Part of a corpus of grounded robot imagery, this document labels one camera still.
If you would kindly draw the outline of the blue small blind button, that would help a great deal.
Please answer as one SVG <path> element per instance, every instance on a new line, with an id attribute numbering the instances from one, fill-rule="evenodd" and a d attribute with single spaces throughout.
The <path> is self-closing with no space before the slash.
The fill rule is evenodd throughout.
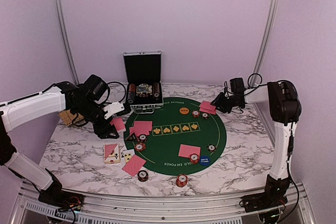
<path id="1" fill-rule="evenodd" d="M 201 156 L 199 158 L 199 164 L 202 166 L 208 166 L 211 163 L 211 159 L 209 156 Z"/>

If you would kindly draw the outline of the dark 100 chip stack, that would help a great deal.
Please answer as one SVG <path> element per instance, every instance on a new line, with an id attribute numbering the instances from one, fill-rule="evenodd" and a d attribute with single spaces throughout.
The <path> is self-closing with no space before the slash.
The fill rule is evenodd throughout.
<path id="1" fill-rule="evenodd" d="M 139 180 L 140 182 L 145 182 L 145 181 L 148 180 L 149 175 L 148 175 L 147 171 L 145 171 L 145 170 L 140 170 L 140 171 L 138 172 L 138 174 L 137 174 L 137 177 L 138 177 L 138 180 Z"/>

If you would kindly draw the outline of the red-backed card seat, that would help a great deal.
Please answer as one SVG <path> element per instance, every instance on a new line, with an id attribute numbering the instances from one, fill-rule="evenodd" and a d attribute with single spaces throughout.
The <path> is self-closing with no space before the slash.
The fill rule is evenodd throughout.
<path id="1" fill-rule="evenodd" d="M 192 154 L 199 155 L 201 152 L 201 147 L 181 144 L 178 156 L 189 158 Z"/>
<path id="2" fill-rule="evenodd" d="M 215 107 L 211 105 L 210 102 L 208 101 L 202 101 L 202 103 L 199 105 L 201 109 L 206 109 L 206 110 L 214 110 Z"/>

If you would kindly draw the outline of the red 5 chip stack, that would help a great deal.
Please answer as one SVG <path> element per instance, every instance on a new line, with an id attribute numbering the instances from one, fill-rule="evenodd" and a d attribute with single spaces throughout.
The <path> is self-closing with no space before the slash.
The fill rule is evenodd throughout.
<path id="1" fill-rule="evenodd" d="M 188 177 L 185 174 L 180 174 L 178 175 L 175 183 L 178 187 L 184 187 L 186 186 L 187 182 L 188 182 Z"/>

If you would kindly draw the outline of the black triangular all-in button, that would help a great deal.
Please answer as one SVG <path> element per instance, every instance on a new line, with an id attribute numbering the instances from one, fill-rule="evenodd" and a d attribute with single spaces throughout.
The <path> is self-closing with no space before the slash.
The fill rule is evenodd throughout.
<path id="1" fill-rule="evenodd" d="M 131 142 L 138 142 L 139 139 L 136 136 L 136 134 L 133 132 L 132 134 L 130 134 L 126 139 L 126 141 L 131 141 Z"/>

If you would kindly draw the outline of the orange round dealer button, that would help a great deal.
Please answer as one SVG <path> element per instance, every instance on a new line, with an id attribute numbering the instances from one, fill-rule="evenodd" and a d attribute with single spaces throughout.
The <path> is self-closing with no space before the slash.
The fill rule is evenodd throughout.
<path id="1" fill-rule="evenodd" d="M 186 107 L 182 107 L 179 109 L 179 112 L 182 114 L 182 115 L 187 115 L 189 114 L 190 110 Z"/>

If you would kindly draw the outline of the single red-backed playing card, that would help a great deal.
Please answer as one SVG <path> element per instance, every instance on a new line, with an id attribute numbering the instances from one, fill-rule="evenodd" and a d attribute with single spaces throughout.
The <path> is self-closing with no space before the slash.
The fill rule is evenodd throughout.
<path id="1" fill-rule="evenodd" d="M 130 135 L 131 134 L 135 134 L 136 136 L 140 135 L 139 129 L 137 127 L 135 127 L 135 126 L 134 127 L 130 127 L 129 130 L 130 130 Z"/>

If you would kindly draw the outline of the dark 100 chips top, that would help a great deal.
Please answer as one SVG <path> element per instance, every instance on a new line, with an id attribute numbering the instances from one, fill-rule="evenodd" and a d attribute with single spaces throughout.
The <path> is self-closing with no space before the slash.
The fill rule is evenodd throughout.
<path id="1" fill-rule="evenodd" d="M 201 116 L 202 116 L 203 119 L 208 119 L 209 118 L 209 114 L 206 113 L 206 112 L 203 112 Z"/>

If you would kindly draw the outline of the red 5 chips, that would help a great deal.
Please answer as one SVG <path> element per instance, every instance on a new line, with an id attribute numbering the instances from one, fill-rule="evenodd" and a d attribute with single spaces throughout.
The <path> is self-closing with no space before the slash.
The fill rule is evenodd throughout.
<path id="1" fill-rule="evenodd" d="M 146 149 L 146 145 L 144 143 L 136 143 L 134 149 L 138 152 L 141 152 Z"/>
<path id="2" fill-rule="evenodd" d="M 190 155 L 190 162 L 192 164 L 197 164 L 199 162 L 199 160 L 200 160 L 199 158 L 200 158 L 199 155 L 197 155 L 197 154 L 191 154 Z"/>
<path id="3" fill-rule="evenodd" d="M 193 116 L 194 118 L 197 118 L 197 117 L 200 116 L 200 112 L 199 112 L 198 110 L 194 110 L 194 111 L 192 111 L 192 116 Z"/>

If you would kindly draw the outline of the five of clubs card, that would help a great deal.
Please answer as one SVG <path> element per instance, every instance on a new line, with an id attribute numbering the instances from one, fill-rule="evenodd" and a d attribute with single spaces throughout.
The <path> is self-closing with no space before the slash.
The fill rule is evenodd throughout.
<path id="1" fill-rule="evenodd" d="M 134 150 L 127 150 L 121 152 L 121 163 L 126 164 L 134 155 Z"/>

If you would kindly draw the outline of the red-backed card off mat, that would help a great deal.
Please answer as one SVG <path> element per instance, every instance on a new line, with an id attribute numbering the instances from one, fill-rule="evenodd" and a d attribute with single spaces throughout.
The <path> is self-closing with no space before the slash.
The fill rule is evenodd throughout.
<path id="1" fill-rule="evenodd" d="M 146 163 L 146 160 L 137 155 L 133 155 L 131 159 L 122 167 L 122 170 L 134 177 Z"/>

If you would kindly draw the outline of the red-backed card top seat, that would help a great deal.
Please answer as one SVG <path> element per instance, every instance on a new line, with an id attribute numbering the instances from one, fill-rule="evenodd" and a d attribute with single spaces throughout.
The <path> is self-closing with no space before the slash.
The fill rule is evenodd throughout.
<path id="1" fill-rule="evenodd" d="M 206 109 L 206 110 L 214 110 L 215 107 L 211 105 L 210 102 L 208 101 L 202 101 L 202 103 L 199 105 L 201 109 Z"/>

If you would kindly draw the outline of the red 5 chips top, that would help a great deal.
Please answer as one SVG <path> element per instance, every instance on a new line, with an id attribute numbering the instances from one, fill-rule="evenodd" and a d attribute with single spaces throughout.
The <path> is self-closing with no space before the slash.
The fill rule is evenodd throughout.
<path id="1" fill-rule="evenodd" d="M 200 112 L 199 112 L 198 110 L 194 110 L 194 111 L 192 111 L 192 116 L 193 116 L 194 118 L 197 118 L 197 117 L 200 116 Z"/>

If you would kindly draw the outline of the dark 100 chips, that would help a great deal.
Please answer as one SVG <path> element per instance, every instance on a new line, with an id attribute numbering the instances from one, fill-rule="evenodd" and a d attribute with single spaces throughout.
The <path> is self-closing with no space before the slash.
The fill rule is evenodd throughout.
<path id="1" fill-rule="evenodd" d="M 139 136 L 139 140 L 140 140 L 140 141 L 146 141 L 146 140 L 147 140 L 147 136 L 146 136 L 145 134 L 141 134 L 141 135 Z"/>
<path id="2" fill-rule="evenodd" d="M 209 118 L 209 114 L 206 113 L 206 112 L 203 112 L 201 116 L 202 116 L 203 119 L 208 119 Z"/>
<path id="3" fill-rule="evenodd" d="M 208 149 L 211 153 L 213 153 L 214 151 L 216 151 L 216 146 L 213 145 L 213 144 L 209 144 L 209 145 L 207 146 L 207 149 Z"/>

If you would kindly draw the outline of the red-backed card deck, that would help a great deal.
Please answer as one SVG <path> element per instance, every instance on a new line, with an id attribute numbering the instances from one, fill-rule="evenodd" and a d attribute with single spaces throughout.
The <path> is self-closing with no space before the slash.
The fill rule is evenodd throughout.
<path id="1" fill-rule="evenodd" d="M 110 124 L 115 127 L 115 129 L 118 133 L 126 131 L 125 124 L 124 124 L 124 121 L 123 121 L 122 117 L 114 118 L 110 122 Z"/>

